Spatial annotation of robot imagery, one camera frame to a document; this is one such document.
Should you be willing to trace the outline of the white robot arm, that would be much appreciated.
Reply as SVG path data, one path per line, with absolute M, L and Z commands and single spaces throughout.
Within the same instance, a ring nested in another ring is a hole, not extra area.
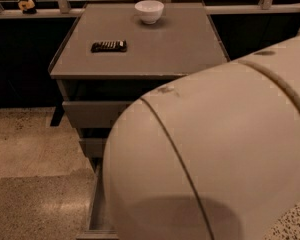
M 103 184 L 119 240 L 262 240 L 300 201 L 300 30 L 136 100 Z

